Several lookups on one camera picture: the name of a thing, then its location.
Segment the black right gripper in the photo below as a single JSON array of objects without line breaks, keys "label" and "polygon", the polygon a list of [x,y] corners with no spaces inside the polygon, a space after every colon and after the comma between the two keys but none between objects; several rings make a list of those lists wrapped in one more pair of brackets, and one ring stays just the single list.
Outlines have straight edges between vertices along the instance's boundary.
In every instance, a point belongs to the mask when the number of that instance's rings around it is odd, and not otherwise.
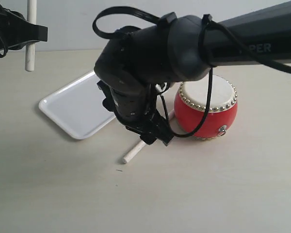
[{"label": "black right gripper", "polygon": [[157,139],[165,146],[170,144],[174,135],[167,120],[157,110],[157,90],[153,85],[136,95],[118,92],[103,81],[97,85],[105,95],[103,106],[113,112],[126,129],[145,131],[140,134],[140,139],[147,145],[152,145]]}]

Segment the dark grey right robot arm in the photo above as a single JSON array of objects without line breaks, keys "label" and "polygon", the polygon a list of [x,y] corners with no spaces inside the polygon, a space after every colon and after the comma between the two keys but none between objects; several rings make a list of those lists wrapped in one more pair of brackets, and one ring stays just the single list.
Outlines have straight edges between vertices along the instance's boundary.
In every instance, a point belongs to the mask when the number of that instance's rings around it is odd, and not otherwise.
[{"label": "dark grey right robot arm", "polygon": [[108,15],[152,23],[113,33],[92,24],[96,35],[108,40],[94,67],[103,106],[148,145],[156,140],[168,145],[176,135],[156,108],[156,85],[211,78],[218,66],[262,64],[291,74],[291,1],[222,22],[209,14],[157,17],[129,6],[107,8],[97,17]]}]

